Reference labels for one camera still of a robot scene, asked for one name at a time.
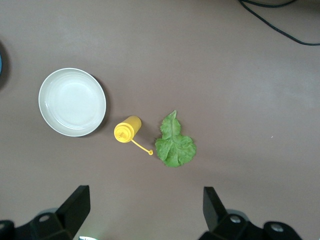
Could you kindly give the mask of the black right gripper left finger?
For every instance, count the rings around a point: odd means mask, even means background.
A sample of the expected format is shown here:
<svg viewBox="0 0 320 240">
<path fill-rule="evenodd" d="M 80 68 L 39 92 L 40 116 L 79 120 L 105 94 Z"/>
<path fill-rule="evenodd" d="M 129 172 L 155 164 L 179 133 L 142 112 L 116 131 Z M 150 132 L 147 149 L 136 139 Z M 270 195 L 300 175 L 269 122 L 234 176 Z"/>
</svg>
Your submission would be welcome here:
<svg viewBox="0 0 320 240">
<path fill-rule="evenodd" d="M 0 221 L 2 240 L 72 240 L 90 213 L 90 187 L 80 185 L 57 209 L 44 210 L 24 225 Z"/>
</svg>

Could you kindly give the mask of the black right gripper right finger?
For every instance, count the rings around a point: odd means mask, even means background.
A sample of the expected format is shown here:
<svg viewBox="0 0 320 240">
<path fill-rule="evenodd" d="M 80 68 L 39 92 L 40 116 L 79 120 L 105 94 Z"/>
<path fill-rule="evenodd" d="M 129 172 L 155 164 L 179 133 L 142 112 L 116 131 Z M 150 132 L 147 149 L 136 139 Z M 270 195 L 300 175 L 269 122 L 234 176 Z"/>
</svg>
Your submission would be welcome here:
<svg viewBox="0 0 320 240">
<path fill-rule="evenodd" d="M 257 227 L 240 211 L 227 211 L 213 187 L 203 188 L 203 215 L 208 231 L 201 240 L 300 240 L 289 225 L 268 221 Z"/>
</svg>

